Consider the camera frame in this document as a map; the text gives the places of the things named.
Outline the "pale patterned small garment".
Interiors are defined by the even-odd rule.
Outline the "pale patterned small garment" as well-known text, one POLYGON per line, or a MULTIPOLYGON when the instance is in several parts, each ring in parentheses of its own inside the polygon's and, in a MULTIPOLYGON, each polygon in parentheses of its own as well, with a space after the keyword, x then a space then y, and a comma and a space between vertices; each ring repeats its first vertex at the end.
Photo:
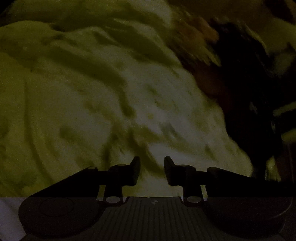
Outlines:
POLYGON ((180 194, 164 156, 279 181, 274 158, 251 160, 201 90, 223 40, 265 46, 228 26, 166 1, 1 1, 1 197, 134 156, 142 170, 128 195, 180 194))

